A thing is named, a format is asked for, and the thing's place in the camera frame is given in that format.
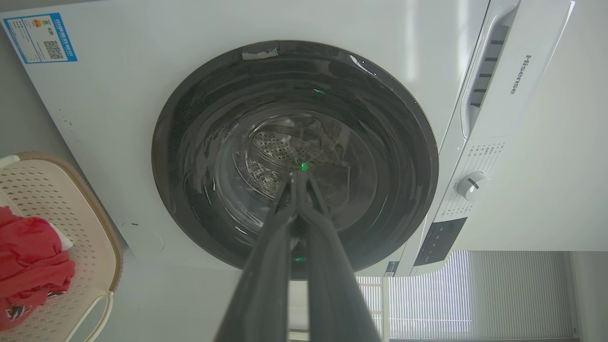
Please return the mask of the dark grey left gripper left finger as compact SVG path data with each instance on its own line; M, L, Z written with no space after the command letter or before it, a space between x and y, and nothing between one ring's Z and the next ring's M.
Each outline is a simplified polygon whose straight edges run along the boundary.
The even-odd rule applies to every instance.
M286 342L295 173L280 186L245 264L216 342Z

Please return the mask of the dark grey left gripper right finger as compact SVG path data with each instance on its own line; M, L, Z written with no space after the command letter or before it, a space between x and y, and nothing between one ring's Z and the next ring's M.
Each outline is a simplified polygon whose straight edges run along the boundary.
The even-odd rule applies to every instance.
M296 174L296 212L306 247L310 340L379 342L332 217L308 172Z

